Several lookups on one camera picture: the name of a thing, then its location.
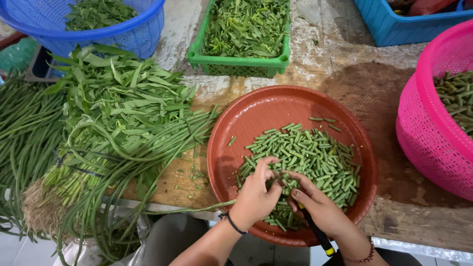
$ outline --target blue plastic crate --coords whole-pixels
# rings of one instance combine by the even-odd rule
[[[165,0],[123,0],[139,15],[117,25],[84,31],[65,31],[65,15],[75,0],[0,0],[0,18],[19,32],[31,35],[52,53],[67,57],[77,44],[114,45],[150,57],[164,27]]]
[[[354,0],[378,46],[423,43],[473,18],[473,10],[402,17],[386,0]]]

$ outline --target pink plastic basket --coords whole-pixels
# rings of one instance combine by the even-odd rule
[[[435,38],[401,94],[396,132],[407,158],[441,188],[473,201],[473,140],[455,123],[432,80],[473,70],[473,20]]]

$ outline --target worn table surface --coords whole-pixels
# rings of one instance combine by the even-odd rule
[[[190,67],[185,54],[207,3],[167,1],[165,27],[153,56],[166,69],[185,70],[197,83],[194,109],[208,109],[217,102],[225,107],[249,91],[276,84],[305,86],[333,97],[361,121],[378,158],[377,197],[361,229],[380,238],[473,252],[473,203],[424,178],[404,156],[396,138],[399,96],[426,44],[378,48],[351,0],[294,0],[290,65],[283,75],[273,79],[205,76]],[[312,38],[320,44],[315,46]],[[185,156],[192,158],[192,151]],[[205,172],[205,157],[195,163]],[[152,202],[191,208],[218,203],[210,186],[195,187],[203,180],[189,179],[192,165],[175,160],[158,181]],[[133,185],[124,197],[135,199]]]

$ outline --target hand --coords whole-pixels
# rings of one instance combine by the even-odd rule
[[[291,179],[298,180],[300,189],[294,188],[288,199],[292,211],[296,212],[297,202],[309,211],[314,223],[328,236],[337,238],[350,230],[358,230],[348,217],[318,189],[306,176],[285,171]]]
[[[276,206],[282,187],[278,182],[273,182],[270,190],[266,190],[266,181],[274,177],[273,171],[268,170],[267,166],[276,162],[279,162],[276,157],[261,158],[254,174],[246,178],[230,210],[230,217],[238,229],[247,231],[255,222],[268,216]]]

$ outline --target forearm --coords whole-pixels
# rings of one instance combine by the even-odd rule
[[[170,266],[221,266],[227,261],[233,246],[240,239],[225,218],[213,226],[203,237],[181,253]]]
[[[350,262],[346,258],[355,261],[362,260],[368,257],[371,250],[371,243],[356,226],[353,226],[352,229],[348,230],[343,235],[335,237],[334,240],[342,253],[343,261],[346,266],[359,266],[359,264]],[[389,266],[376,251],[374,251],[373,259],[363,265]]]

